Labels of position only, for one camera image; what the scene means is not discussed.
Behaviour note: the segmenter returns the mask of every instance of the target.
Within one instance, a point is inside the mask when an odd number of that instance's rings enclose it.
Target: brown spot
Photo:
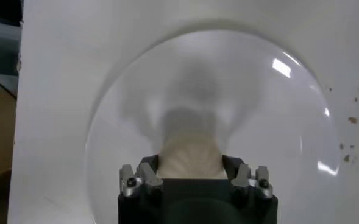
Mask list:
[[[348,162],[350,161],[350,155],[344,156],[343,161],[345,161],[346,163],[348,163]]]
[[[356,124],[356,123],[358,123],[358,118],[356,118],[356,117],[349,117],[349,121],[350,121],[351,123],[353,123],[353,124]]]

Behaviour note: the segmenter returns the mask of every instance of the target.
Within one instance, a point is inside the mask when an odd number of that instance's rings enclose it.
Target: bolt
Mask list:
[[[136,184],[137,184],[137,180],[134,177],[131,177],[126,181],[126,185],[128,187],[134,187],[134,186],[136,186]]]
[[[266,179],[261,179],[259,181],[259,186],[262,188],[268,188],[269,187],[269,182]]]

